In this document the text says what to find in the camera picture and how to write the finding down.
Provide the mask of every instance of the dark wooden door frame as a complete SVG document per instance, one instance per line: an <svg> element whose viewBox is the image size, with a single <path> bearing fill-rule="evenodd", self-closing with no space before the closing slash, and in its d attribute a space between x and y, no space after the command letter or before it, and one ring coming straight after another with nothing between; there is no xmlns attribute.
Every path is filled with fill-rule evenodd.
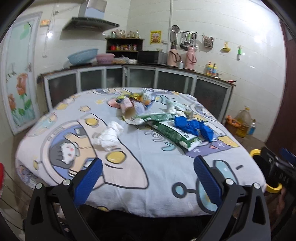
<svg viewBox="0 0 296 241"><path fill-rule="evenodd" d="M280 21L286 49L286 81L281 106L266 141L266 146L277 155L282 147L296 154L296 42Z"/></svg>

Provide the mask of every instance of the green snack bag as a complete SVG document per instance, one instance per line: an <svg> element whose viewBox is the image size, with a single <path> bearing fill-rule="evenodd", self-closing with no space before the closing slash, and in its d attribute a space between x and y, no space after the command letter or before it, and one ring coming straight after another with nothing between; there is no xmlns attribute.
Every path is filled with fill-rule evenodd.
<svg viewBox="0 0 296 241"><path fill-rule="evenodd" d="M175 128L175 122L173 120L154 121L149 125L188 151L193 150L202 143L199 137Z"/></svg>
<svg viewBox="0 0 296 241"><path fill-rule="evenodd" d="M174 119L174 114L169 113L149 113L145 115L133 116L129 119L124 118L125 122L130 125L142 125L148 121L164 121Z"/></svg>

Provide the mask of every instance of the cartoon bedsheet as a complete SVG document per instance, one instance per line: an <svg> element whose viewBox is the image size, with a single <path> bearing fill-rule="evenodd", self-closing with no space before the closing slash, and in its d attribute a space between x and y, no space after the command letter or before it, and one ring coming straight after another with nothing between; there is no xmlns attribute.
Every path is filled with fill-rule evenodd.
<svg viewBox="0 0 296 241"><path fill-rule="evenodd" d="M72 179L98 157L103 173L86 204L104 211L124 210L140 216L195 216L217 209L209 201L193 169L194 157L204 156L225 176L240 185L265 179L248 152L197 100L173 91L148 89L156 96L153 112L166 110L166 99L182 103L214 130L211 143L190 152L177 146L149 126L128 125L119 109L110 107L110 98L142 88L96 89L75 94L43 116L21 141L16 168L31 188L39 179L57 185ZM118 122L124 133L120 146L105 151L93 140L111 122Z"/></svg>

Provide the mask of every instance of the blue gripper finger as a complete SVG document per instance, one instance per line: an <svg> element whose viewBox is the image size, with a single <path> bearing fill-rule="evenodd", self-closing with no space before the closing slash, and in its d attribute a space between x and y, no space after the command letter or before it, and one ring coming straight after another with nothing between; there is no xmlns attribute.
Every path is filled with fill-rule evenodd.
<svg viewBox="0 0 296 241"><path fill-rule="evenodd" d="M283 157L283 160L296 166L296 156L293 153L289 152L286 148L282 148L280 154Z"/></svg>
<svg viewBox="0 0 296 241"><path fill-rule="evenodd" d="M99 179L103 171L103 163L99 158L95 158L93 162L95 163L87 169L88 172L84 175L83 179L77 185L74 191L74 204L76 207L85 204L88 196L90 195L94 185Z"/></svg>
<svg viewBox="0 0 296 241"><path fill-rule="evenodd" d="M197 156L194 158L193 167L211 202L220 206L222 203L222 190L212 175L209 165L202 156Z"/></svg>

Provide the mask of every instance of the door with flower decal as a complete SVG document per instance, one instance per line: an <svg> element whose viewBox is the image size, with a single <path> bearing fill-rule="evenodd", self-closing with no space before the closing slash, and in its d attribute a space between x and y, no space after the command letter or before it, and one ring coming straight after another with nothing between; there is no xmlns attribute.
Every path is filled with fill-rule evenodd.
<svg viewBox="0 0 296 241"><path fill-rule="evenodd" d="M41 13L17 18L4 40L1 85L7 117L14 134L39 118L33 59Z"/></svg>

